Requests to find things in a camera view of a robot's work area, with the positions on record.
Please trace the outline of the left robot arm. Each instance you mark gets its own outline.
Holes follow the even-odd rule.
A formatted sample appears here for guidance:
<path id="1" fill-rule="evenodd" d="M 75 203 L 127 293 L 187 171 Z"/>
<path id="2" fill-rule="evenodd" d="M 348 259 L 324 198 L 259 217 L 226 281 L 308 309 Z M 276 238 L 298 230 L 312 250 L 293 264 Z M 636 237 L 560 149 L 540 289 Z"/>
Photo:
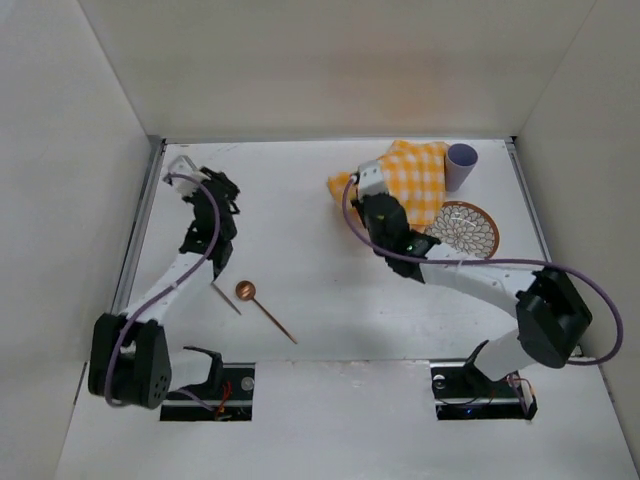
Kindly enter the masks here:
<path id="1" fill-rule="evenodd" d="M 190 174 L 171 172 L 165 180 L 193 207 L 178 254 L 141 299 L 118 314 L 102 314 L 93 328 L 88 389 L 113 408 L 154 410 L 170 394 L 195 399 L 199 392 L 217 393 L 223 386 L 221 354 L 185 345 L 172 357 L 166 325 L 183 321 L 192 295 L 227 266 L 237 235 L 240 190 L 224 173 L 207 167 Z"/>

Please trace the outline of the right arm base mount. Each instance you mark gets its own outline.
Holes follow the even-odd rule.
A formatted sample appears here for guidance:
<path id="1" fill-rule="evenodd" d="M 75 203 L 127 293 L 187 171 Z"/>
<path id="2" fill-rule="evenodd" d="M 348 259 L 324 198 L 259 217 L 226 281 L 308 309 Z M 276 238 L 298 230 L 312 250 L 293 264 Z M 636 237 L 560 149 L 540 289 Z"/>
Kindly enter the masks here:
<path id="1" fill-rule="evenodd" d="M 430 375 L 438 420 L 531 421 L 538 412 L 533 386 L 519 371 L 491 381 L 462 362 L 432 362 Z"/>

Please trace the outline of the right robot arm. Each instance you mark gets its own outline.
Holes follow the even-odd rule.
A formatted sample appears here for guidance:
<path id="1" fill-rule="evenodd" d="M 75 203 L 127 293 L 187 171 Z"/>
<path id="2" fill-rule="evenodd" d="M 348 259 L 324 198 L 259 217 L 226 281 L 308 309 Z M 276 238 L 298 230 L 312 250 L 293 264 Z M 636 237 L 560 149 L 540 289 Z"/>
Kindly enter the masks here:
<path id="1" fill-rule="evenodd" d="M 389 194 L 353 201 L 377 255 L 397 275 L 486 302 L 516 320 L 516 329 L 486 340 L 465 367 L 491 381 L 532 364 L 563 368 L 592 314 L 567 274 L 556 267 L 527 270 L 468 257 L 412 229 Z"/>

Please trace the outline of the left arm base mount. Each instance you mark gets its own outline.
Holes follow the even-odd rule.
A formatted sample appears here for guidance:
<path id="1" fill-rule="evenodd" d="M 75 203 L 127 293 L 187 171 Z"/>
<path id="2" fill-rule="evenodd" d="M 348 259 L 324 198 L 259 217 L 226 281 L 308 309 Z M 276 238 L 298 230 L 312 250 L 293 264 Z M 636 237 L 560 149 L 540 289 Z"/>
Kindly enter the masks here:
<path id="1" fill-rule="evenodd" d="M 196 400 L 183 393 L 172 393 L 161 405 L 159 421 L 172 423 L 249 422 L 253 416 L 256 365 L 227 363 L 220 385 L 189 385 Z"/>

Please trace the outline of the yellow white checkered cloth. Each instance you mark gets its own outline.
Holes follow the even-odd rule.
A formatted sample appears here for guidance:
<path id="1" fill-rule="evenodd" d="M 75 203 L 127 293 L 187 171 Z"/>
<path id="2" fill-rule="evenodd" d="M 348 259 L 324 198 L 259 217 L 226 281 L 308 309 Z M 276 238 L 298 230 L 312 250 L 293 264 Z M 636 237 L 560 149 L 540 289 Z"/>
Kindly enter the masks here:
<path id="1" fill-rule="evenodd" d="M 397 139 L 377 161 L 389 193 L 404 207 L 410 226 L 424 232 L 445 199 L 445 142 L 412 143 Z"/>

